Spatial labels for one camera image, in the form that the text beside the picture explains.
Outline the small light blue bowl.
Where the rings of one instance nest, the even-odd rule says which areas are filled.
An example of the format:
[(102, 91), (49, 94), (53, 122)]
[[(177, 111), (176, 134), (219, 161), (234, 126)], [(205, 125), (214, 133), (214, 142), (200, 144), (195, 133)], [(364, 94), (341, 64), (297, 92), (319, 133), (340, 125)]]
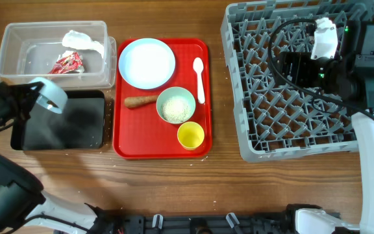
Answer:
[(29, 83), (37, 81), (41, 81), (44, 84), (44, 87), (40, 91), (40, 96), (37, 98), (36, 103), (47, 109), (47, 101), (52, 101), (58, 107), (48, 110), (55, 114), (62, 114), (68, 101), (68, 96), (65, 91), (61, 87), (57, 86), (54, 82), (43, 77), (36, 77)]

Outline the dark brown food scrap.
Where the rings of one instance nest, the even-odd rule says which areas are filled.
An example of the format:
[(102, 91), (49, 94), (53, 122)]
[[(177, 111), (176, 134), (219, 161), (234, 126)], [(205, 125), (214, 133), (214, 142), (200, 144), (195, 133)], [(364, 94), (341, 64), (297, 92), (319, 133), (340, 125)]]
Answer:
[(58, 106), (53, 103), (52, 101), (47, 101), (47, 109), (54, 109), (54, 108), (57, 108)]

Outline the red snack wrapper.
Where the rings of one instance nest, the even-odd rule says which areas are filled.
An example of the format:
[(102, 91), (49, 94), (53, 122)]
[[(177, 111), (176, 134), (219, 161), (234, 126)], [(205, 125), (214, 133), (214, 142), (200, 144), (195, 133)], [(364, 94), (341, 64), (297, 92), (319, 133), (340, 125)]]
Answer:
[(66, 51), (55, 62), (49, 74), (83, 73), (82, 57), (76, 51)]

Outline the white napkin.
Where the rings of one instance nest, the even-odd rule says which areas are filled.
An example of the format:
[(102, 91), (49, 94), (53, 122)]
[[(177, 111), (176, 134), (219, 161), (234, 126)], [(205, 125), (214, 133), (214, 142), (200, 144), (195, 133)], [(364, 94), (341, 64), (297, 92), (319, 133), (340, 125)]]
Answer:
[(66, 33), (62, 39), (64, 47), (70, 47), (77, 50), (94, 50), (104, 58), (104, 45), (98, 41), (93, 41), (87, 34), (73, 31)]

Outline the yellow plastic cup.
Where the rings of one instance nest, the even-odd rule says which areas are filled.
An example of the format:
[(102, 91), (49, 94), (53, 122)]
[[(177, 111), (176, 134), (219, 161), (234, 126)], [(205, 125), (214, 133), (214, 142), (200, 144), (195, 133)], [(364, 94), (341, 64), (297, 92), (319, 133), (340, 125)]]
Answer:
[(204, 129), (196, 122), (185, 122), (177, 131), (177, 139), (186, 150), (197, 149), (205, 139)]

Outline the green bowl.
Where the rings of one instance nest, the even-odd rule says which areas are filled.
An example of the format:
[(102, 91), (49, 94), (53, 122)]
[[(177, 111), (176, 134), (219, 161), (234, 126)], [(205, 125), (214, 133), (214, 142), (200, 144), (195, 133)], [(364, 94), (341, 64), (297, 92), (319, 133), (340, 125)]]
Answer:
[(192, 93), (190, 91), (188, 91), (187, 89), (185, 88), (182, 88), (182, 87), (178, 87), (178, 86), (174, 86), (174, 87), (171, 87), (171, 88), (167, 88), (165, 89), (159, 96), (158, 96), (158, 99), (156, 101), (156, 110), (157, 110), (157, 113), (158, 115), (161, 117), (161, 119), (163, 119), (165, 122), (167, 122), (164, 117), (162, 116), (162, 111), (161, 111), (161, 108), (162, 108), (162, 104), (169, 98), (171, 97), (175, 97), (175, 96), (181, 96), (185, 99), (188, 100), (188, 103), (190, 104), (191, 106), (191, 113), (190, 113), (190, 118), (193, 116), (194, 112), (195, 112), (195, 107), (196, 107), (196, 102), (195, 102), (195, 98), (194, 96), (192, 95)]

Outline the cooked white rice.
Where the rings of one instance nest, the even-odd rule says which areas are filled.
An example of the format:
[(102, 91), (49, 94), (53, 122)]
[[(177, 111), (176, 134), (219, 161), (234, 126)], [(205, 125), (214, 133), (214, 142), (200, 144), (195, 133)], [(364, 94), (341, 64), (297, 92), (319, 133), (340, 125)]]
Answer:
[(167, 122), (180, 124), (190, 118), (191, 106), (187, 99), (175, 96), (167, 99), (162, 104), (161, 111)]

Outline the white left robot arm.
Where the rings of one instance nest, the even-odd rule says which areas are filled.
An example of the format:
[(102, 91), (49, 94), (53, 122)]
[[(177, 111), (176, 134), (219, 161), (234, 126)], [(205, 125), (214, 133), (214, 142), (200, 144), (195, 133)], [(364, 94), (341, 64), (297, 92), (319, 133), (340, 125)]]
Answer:
[[(63, 89), (41, 77), (27, 84), (0, 82), (0, 131), (8, 121), (27, 121), (35, 104), (60, 114), (67, 100)], [(25, 226), (55, 233), (117, 233), (119, 221), (98, 207), (45, 192), (33, 174), (0, 155), (0, 232), (13, 233)]]

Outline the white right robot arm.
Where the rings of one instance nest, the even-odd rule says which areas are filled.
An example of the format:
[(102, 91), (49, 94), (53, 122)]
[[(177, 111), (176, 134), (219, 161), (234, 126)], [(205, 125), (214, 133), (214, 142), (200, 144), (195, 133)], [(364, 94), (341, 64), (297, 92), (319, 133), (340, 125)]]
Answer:
[(374, 22), (348, 21), (342, 35), (328, 18), (307, 19), (314, 45), (309, 53), (269, 58), (277, 83), (347, 109), (360, 153), (362, 214), (348, 224), (321, 209), (294, 213), (297, 233), (374, 233)]

